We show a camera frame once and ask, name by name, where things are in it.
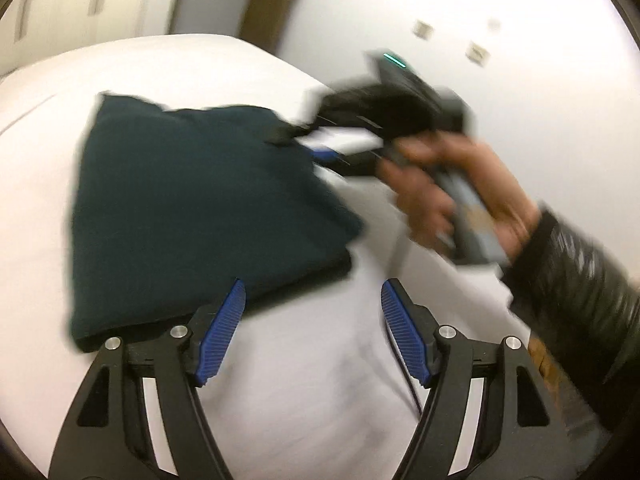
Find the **black jacket right forearm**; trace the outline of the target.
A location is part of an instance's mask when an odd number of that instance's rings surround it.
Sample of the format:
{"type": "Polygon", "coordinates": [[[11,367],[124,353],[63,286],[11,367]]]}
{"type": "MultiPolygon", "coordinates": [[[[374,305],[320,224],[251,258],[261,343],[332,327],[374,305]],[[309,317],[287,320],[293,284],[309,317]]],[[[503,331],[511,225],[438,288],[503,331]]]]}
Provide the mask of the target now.
{"type": "Polygon", "coordinates": [[[550,351],[602,426],[639,401],[639,291],[596,244],[548,209],[506,268],[510,310],[550,351]]]}

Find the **right hand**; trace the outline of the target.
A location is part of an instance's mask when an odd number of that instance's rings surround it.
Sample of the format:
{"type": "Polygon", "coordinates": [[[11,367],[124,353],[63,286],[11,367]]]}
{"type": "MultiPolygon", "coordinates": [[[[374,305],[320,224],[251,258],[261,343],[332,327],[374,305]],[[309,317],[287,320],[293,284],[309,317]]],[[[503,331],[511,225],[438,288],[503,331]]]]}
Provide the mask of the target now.
{"type": "Polygon", "coordinates": [[[480,194],[498,242],[510,261],[520,254],[540,220],[540,209],[492,148],[450,132],[422,133],[396,141],[408,159],[399,167],[378,162],[378,177],[396,194],[396,206],[406,216],[410,238],[443,254],[444,239],[454,232],[456,205],[425,172],[433,166],[462,171],[480,194]]]}

